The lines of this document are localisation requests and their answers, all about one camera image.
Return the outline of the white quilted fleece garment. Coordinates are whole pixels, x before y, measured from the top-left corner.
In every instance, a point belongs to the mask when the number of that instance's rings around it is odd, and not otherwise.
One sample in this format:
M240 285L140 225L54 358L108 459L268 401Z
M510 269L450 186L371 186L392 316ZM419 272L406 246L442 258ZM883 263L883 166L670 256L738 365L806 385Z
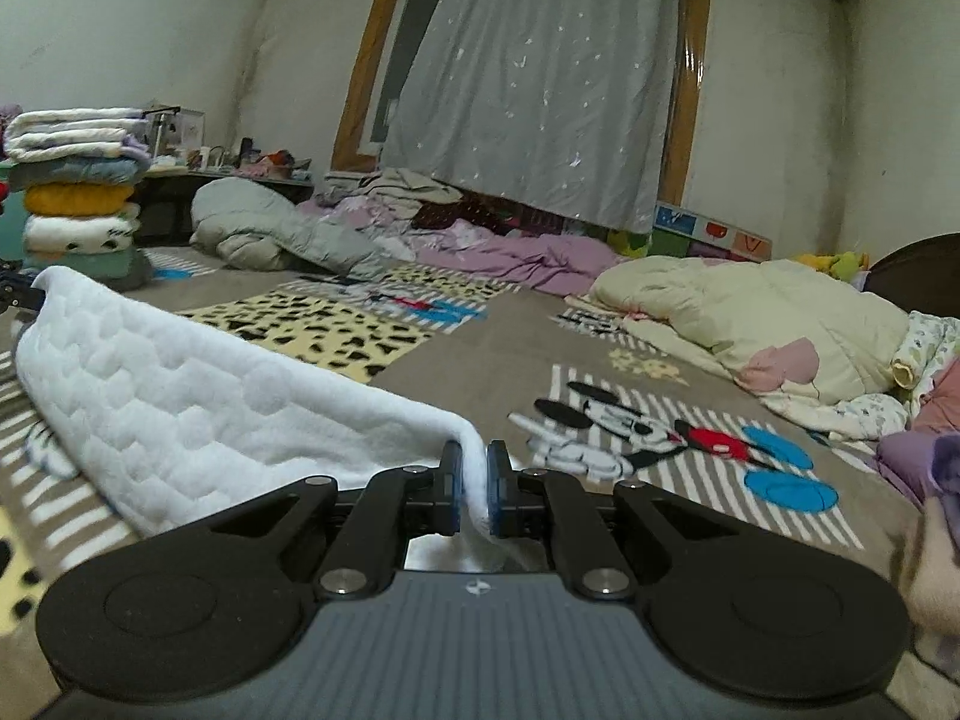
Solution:
M78 470L143 536L306 476L363 488L377 473L462 450L460 528L419 536L419 571L532 571L542 555L494 536L487 447L466 418L267 351L51 266L18 328L21 387Z

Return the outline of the purple crumpled bedding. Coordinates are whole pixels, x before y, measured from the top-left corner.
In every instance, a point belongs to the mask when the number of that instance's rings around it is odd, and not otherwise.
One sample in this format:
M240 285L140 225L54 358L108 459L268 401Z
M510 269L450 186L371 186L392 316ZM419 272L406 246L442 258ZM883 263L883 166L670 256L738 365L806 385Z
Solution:
M350 195L332 206L305 203L304 215L359 232L399 262L520 284L553 296L584 294L623 262L605 242L578 234L523 234L478 200L427 203Z

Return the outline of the colourful alphabet play fence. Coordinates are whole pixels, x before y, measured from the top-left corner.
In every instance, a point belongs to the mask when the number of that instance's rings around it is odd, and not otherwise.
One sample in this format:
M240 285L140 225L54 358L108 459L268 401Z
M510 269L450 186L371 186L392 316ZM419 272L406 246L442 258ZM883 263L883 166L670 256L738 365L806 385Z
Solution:
M613 231L605 242L613 252L630 259L667 255L768 262L773 254L768 238L669 203L656 205L652 229L647 234Z

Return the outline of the cream yellow quilt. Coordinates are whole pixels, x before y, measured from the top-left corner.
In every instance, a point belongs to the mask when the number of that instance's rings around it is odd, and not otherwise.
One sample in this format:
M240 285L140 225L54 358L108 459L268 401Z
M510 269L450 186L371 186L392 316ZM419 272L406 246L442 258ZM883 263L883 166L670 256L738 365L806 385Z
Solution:
M792 260L630 260L589 299L672 328L752 394L818 405L889 390L908 332L905 310Z

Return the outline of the grey green puffer jacket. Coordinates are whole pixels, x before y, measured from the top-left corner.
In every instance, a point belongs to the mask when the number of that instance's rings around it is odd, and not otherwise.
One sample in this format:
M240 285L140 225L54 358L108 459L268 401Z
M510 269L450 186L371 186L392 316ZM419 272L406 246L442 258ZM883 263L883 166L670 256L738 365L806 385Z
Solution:
M239 177L195 192L190 243L239 270L319 268L339 277L379 281L394 261L361 232L296 210L271 188Z

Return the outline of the green folded garment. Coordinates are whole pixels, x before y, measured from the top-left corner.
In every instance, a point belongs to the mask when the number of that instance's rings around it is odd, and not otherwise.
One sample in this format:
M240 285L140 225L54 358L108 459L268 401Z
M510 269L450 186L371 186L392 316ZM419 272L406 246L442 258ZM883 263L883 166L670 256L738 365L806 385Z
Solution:
M117 293L143 288L153 278L153 265L137 247L105 254L28 254L25 257L25 267L32 270L54 265L78 271Z

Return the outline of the yellow plush toy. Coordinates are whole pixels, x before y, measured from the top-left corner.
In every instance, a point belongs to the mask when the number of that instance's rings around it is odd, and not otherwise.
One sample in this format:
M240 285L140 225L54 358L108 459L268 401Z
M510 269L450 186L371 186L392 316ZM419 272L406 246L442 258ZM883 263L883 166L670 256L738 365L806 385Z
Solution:
M852 283L861 273L869 270L869 255L866 252L841 252L841 254L800 254L794 257L800 265L808 266L818 273L825 273L835 280Z

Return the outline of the white spotted folded garment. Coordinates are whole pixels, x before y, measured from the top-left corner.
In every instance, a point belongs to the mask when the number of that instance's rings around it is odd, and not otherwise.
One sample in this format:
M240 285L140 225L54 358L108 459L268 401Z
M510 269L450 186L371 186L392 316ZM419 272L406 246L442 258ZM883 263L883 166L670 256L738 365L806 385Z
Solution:
M135 216L29 216L23 245L31 254L109 254L128 249L139 229Z

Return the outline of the grey star curtain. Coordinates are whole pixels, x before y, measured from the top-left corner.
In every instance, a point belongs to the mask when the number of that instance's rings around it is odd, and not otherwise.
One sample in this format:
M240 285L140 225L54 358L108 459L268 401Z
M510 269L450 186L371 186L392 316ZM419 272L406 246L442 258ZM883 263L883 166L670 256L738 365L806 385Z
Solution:
M678 22L679 0L438 0L381 163L649 231Z

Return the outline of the blue grey folded garment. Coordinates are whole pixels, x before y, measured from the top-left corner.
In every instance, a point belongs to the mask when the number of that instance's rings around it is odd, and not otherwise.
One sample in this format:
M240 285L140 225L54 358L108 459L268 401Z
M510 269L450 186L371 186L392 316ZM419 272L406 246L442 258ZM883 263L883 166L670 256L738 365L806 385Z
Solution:
M64 158L15 164L8 173L8 185L16 192L50 184L135 185L148 168L148 163L130 158Z

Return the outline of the mustard yellow folded sweater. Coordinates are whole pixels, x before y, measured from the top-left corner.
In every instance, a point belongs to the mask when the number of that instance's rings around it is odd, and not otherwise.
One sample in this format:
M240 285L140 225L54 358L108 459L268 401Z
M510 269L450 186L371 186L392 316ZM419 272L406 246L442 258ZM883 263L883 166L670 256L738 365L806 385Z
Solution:
M26 190L23 206L31 215L91 218L117 215L132 195L132 185L35 185Z

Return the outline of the white quilted folded garment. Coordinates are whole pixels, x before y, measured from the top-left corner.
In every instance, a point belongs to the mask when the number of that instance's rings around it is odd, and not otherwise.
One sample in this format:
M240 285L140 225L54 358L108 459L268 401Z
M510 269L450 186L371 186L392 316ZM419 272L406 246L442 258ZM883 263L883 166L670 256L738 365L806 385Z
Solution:
M130 107L74 107L30 110L5 128L3 148L15 163L65 158L132 160L149 166L148 121Z

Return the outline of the wooden window frame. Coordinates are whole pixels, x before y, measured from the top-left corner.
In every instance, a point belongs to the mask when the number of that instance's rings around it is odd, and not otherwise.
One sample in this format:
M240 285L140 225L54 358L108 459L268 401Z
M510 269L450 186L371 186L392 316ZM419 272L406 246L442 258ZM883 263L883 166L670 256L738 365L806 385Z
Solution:
M371 5L332 148L334 171L373 172L376 169L376 156L364 149L363 132L373 107L377 72L397 4L398 0L373 0ZM668 205L682 203L690 171L706 68L709 13L711 0L680 0L677 62L659 185L661 200Z

